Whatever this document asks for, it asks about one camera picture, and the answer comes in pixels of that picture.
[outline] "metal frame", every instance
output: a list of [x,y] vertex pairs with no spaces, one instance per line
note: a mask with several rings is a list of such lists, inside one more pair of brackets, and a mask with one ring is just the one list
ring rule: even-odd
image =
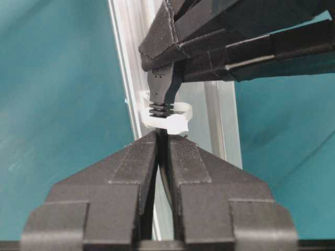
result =
[[[144,39],[162,0],[107,0],[116,40],[122,80],[135,140],[149,132],[140,122],[141,92],[147,91],[138,46]],[[212,151],[242,168],[234,82],[204,83]],[[160,174],[154,206],[154,238],[172,239],[172,214]]]

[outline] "black cable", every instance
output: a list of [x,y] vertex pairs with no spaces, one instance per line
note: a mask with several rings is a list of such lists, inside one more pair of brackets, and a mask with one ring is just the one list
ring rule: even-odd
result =
[[168,132],[165,129],[156,129],[158,140],[158,165],[161,173],[163,188],[172,208],[171,184],[169,182],[169,159],[168,159]]

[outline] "white plastic clip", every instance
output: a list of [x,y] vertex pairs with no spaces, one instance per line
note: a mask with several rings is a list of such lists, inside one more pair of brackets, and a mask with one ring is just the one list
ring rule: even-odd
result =
[[149,110],[149,92],[143,92],[144,108],[141,110],[142,123],[147,128],[166,129],[168,134],[180,134],[188,132],[188,122],[193,117],[192,106],[184,102],[175,102],[173,111],[176,112],[167,118],[157,118],[150,116]]

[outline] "teal backdrop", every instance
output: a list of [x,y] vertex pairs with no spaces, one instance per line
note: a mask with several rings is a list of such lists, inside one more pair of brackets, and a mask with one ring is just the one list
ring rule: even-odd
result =
[[105,0],[0,1],[0,239],[133,140]]
[[236,94],[243,169],[269,183],[300,238],[335,238],[335,75],[241,82]]

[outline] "ribbed black connector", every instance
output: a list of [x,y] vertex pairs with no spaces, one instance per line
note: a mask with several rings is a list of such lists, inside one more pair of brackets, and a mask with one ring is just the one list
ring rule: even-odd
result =
[[158,118],[167,118],[171,114],[173,114],[173,106],[168,104],[150,104],[152,109],[149,111],[153,117]]

